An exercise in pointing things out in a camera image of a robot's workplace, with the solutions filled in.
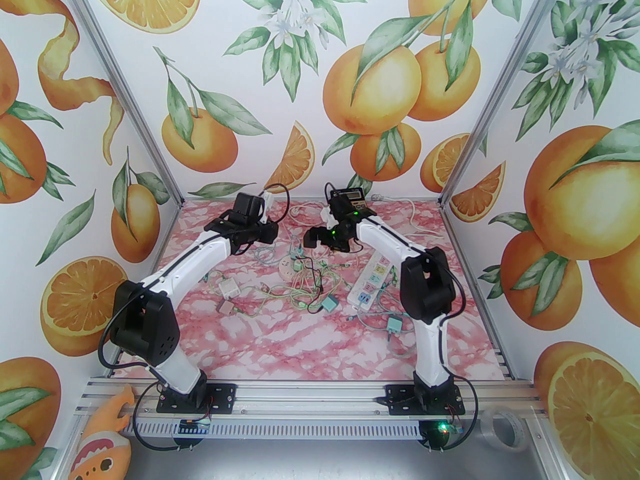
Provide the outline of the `aluminium frame post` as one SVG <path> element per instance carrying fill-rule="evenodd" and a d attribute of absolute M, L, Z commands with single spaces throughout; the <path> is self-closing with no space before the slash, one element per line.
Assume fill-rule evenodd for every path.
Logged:
<path fill-rule="evenodd" d="M 551 6 L 555 0 L 533 0 L 525 19 L 519 28 L 518 34 L 512 42 L 509 54 L 506 57 L 502 70 L 499 73 L 496 82 L 491 89 L 489 97 L 486 100 L 482 112 L 478 115 L 478 119 L 471 130 L 470 137 L 466 146 L 462 149 L 461 155 L 455 164 L 454 169 L 448 179 L 443 192 L 438 198 L 441 208 L 448 205 L 450 199 L 454 195 L 454 190 L 462 176 L 466 173 L 471 160 L 480 150 L 480 144 L 483 138 L 489 134 L 490 126 L 495 117 L 496 112 L 500 110 L 503 100 L 505 100 L 514 79 L 517 77 L 525 57 L 530 50 L 532 41 L 538 33 L 540 22 L 546 14 L 550 12 Z"/>
<path fill-rule="evenodd" d="M 89 0 L 70 0 L 70 6 L 71 9 L 78 14 L 80 22 L 86 28 L 93 43 L 94 52 L 98 55 L 109 77 L 110 84 L 126 115 L 134 126 L 138 138 L 141 140 L 151 161 L 157 168 L 160 179 L 165 183 L 169 196 L 174 200 L 176 205 L 181 208 L 185 203 L 185 198 L 160 152 L 151 128 L 144 118 L 142 110 L 135 99 L 134 93 L 131 91 L 130 85 L 100 26 L 98 18 L 96 18 L 96 15 L 89 5 Z"/>

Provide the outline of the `white power strip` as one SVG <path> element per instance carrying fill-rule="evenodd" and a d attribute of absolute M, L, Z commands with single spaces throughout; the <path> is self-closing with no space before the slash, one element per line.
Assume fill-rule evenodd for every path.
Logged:
<path fill-rule="evenodd" d="M 369 311 L 393 265 L 379 252 L 374 252 L 347 295 L 347 302 L 357 310 Z"/>

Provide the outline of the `pink marble table mat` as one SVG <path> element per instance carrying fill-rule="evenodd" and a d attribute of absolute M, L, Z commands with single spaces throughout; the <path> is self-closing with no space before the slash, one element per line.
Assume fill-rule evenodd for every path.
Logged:
<path fill-rule="evenodd" d="M 384 221 L 421 245 L 446 253 L 450 269 L 464 285 L 467 305 L 448 323 L 448 367 L 473 381 L 503 381 L 505 361 L 489 338 L 470 294 L 434 201 L 382 199 L 369 205 Z M 231 201 L 188 200 L 162 252 L 164 266 L 178 256 Z M 369 311 L 347 302 L 350 288 L 373 250 L 352 246 L 349 254 L 326 247 L 304 249 L 304 232 L 322 224 L 319 200 L 294 200 L 279 224 L 278 239 L 254 245 L 241 256 L 227 258 L 206 274 L 176 310 L 185 354 L 210 378 L 223 380 L 402 381 L 415 368 L 414 327 L 400 307 L 399 280 L 392 269 Z M 304 268 L 291 282 L 281 279 L 282 258 L 300 259 Z M 234 279 L 241 293 L 229 301 L 234 313 L 221 315 L 224 300 L 218 282 Z M 333 295 L 339 306 L 328 313 L 320 304 Z M 389 333 L 389 316 L 403 320 L 402 332 Z"/>

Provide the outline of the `black orange calculator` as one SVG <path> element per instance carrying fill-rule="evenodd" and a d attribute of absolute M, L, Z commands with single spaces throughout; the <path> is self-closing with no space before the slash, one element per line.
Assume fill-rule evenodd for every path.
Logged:
<path fill-rule="evenodd" d="M 368 206 L 361 187 L 332 189 L 327 202 L 330 213 L 336 220 L 347 217 L 374 217 L 377 213 Z"/>

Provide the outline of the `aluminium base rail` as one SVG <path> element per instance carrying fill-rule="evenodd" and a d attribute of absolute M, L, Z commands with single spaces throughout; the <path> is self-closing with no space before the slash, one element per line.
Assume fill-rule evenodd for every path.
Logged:
<path fill-rule="evenodd" d="M 389 418 L 376 402 L 385 393 L 385 381 L 237 381 L 230 414 L 214 419 L 376 419 Z M 544 403 L 528 381 L 464 381 L 459 387 L 466 416 L 478 408 L 508 407 L 524 418 L 544 413 Z"/>

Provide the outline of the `clear tape roll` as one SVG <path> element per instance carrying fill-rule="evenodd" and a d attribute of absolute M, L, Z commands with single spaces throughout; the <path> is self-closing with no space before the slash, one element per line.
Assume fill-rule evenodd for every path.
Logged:
<path fill-rule="evenodd" d="M 509 407 L 493 405 L 480 416 L 480 432 L 494 450 L 521 453 L 530 443 L 524 421 Z"/>

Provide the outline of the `orange plush toy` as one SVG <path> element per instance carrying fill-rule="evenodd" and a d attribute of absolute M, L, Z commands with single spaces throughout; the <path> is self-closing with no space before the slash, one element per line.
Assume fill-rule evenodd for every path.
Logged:
<path fill-rule="evenodd" d="M 121 435 L 130 415 L 125 406 L 135 404 L 134 391 L 126 384 L 90 416 L 68 480 L 124 480 L 131 462 L 131 442 Z"/>

